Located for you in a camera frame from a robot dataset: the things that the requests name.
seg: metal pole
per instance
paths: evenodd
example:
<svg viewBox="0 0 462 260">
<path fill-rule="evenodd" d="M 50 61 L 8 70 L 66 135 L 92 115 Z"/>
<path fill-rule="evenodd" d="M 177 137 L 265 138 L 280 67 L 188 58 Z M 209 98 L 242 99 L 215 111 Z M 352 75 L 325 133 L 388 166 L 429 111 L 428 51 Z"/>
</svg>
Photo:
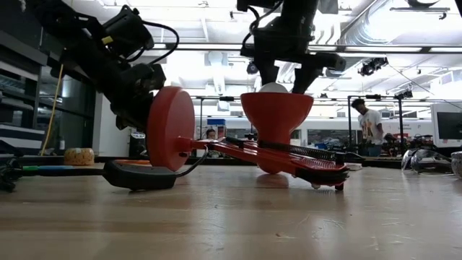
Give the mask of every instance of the metal pole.
<svg viewBox="0 0 462 260">
<path fill-rule="evenodd" d="M 200 115 L 200 122 L 199 122 L 199 140 L 202 139 L 202 103 L 204 99 L 201 97 L 201 115 Z"/>
<path fill-rule="evenodd" d="M 349 142 L 348 146 L 352 145 L 352 107 L 351 107 L 351 96 L 348 96 L 348 134 Z"/>
<path fill-rule="evenodd" d="M 403 130 L 403 107 L 402 107 L 402 100 L 398 97 L 398 109 L 399 109 L 399 135 L 400 135 L 400 146 L 401 146 L 401 156 L 404 155 L 405 146 L 404 146 L 404 130 Z"/>
</svg>

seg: red plastic tool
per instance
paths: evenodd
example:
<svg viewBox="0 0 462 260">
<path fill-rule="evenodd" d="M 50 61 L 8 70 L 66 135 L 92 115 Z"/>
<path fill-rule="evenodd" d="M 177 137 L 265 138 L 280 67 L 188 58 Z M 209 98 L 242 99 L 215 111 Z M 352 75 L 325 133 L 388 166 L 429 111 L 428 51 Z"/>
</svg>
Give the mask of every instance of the red plastic tool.
<svg viewBox="0 0 462 260">
<path fill-rule="evenodd" d="M 258 130 L 258 141 L 289 147 L 290 134 L 308 116 L 313 98 L 307 95 L 258 92 L 241 95 L 243 109 Z M 193 103 L 181 87 L 163 87 L 152 103 L 147 122 L 147 149 L 153 166 L 177 171 L 192 149 L 223 152 L 256 163 L 267 173 L 281 171 L 322 185 L 343 189 L 348 177 L 343 163 L 319 160 L 280 149 L 262 148 L 257 142 L 235 140 L 194 141 Z"/>
</svg>

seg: wheel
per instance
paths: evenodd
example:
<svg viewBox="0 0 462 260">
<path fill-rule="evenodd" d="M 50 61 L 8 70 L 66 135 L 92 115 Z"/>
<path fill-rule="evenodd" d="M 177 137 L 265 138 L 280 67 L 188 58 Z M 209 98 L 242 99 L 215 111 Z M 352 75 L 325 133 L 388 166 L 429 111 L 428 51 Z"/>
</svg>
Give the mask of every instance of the wheel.
<svg viewBox="0 0 462 260">
<path fill-rule="evenodd" d="M 342 184 L 340 184 L 340 185 L 335 186 L 335 189 L 336 189 L 337 191 L 343 191 L 343 190 L 344 190 L 344 184 L 342 183 Z"/>
</svg>

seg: ceiling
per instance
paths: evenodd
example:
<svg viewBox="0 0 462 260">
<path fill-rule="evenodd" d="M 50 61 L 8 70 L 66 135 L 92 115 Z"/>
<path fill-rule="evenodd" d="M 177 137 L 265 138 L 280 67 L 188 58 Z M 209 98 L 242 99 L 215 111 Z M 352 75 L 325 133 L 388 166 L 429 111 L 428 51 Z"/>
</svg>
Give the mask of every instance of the ceiling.
<svg viewBox="0 0 462 260">
<path fill-rule="evenodd" d="M 117 15 L 121 6 L 128 4 L 140 11 L 141 17 L 150 22 L 171 26 L 178 31 L 181 43 L 211 44 L 240 43 L 248 33 L 249 24 L 255 19 L 249 13 L 236 10 L 236 0 L 64 0 L 78 11 L 98 18 L 101 22 Z M 397 12 L 407 8 L 405 0 L 321 0 L 325 4 L 336 1 L 338 14 L 318 10 L 315 17 L 316 45 L 347 46 L 459 46 L 462 43 L 462 18 L 454 0 L 440 0 L 432 8 L 438 12 Z M 149 27 L 156 43 L 174 42 L 168 31 Z M 141 59 L 158 56 L 163 51 L 147 53 Z M 191 95 L 217 95 L 217 84 L 222 85 L 223 95 L 238 96 L 253 91 L 258 75 L 248 75 L 249 60 L 238 51 L 222 52 L 221 68 L 210 66 L 210 50 L 177 51 L 162 65 L 167 80 L 180 85 Z M 362 77 L 357 71 L 362 62 L 371 57 L 387 56 L 389 65 L 372 76 Z M 412 88 L 418 98 L 432 97 L 432 82 L 442 75 L 462 68 L 461 54 L 355 54 L 346 57 L 349 68 L 335 78 L 320 77 L 308 88 L 308 94 L 344 98 L 360 93 L 393 94 Z M 295 79 L 295 64 L 279 62 L 278 82 L 288 90 Z M 462 92 L 454 99 L 462 99 Z"/>
</svg>

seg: red disc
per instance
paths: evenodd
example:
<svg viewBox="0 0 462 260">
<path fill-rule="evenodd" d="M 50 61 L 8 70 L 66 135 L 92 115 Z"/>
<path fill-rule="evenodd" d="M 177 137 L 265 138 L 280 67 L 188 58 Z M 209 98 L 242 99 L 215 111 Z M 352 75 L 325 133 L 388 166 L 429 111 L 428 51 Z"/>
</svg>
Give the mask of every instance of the red disc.
<svg viewBox="0 0 462 260">
<path fill-rule="evenodd" d="M 181 87 L 163 87 L 155 96 L 147 120 L 147 150 L 153 166 L 179 170 L 188 159 L 180 156 L 178 137 L 193 139 L 194 106 Z"/>
</svg>

